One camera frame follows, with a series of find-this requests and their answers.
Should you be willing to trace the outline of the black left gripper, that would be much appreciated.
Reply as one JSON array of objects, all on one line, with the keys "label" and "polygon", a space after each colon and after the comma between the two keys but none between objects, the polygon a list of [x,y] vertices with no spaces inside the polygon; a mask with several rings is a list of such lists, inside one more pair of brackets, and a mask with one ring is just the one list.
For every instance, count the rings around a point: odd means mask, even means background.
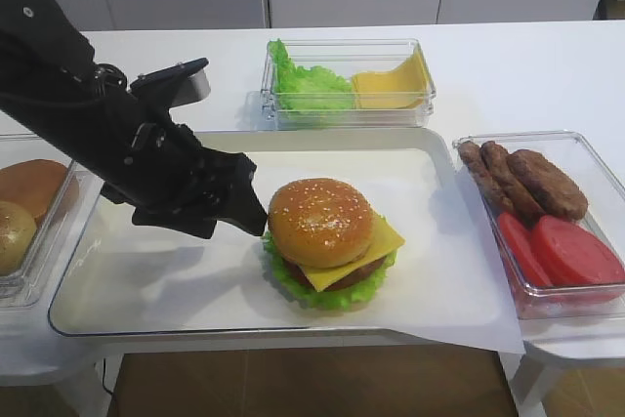
[{"label": "black left gripper", "polygon": [[268,214],[253,188],[256,170],[245,153],[203,146],[186,125],[143,123],[101,195],[133,206],[138,226],[208,239],[218,220],[261,236]]}]

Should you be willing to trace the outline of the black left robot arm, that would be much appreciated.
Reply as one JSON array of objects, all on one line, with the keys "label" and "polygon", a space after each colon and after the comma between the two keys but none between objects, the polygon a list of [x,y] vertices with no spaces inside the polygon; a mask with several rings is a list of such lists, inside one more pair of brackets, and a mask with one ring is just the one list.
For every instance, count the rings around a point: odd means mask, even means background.
[{"label": "black left robot arm", "polygon": [[255,163],[205,147],[174,122],[173,106],[207,60],[129,81],[97,63],[89,40],[56,0],[1,0],[1,108],[103,182],[109,201],[133,207],[137,226],[208,239],[225,222],[251,235],[267,213]]}]

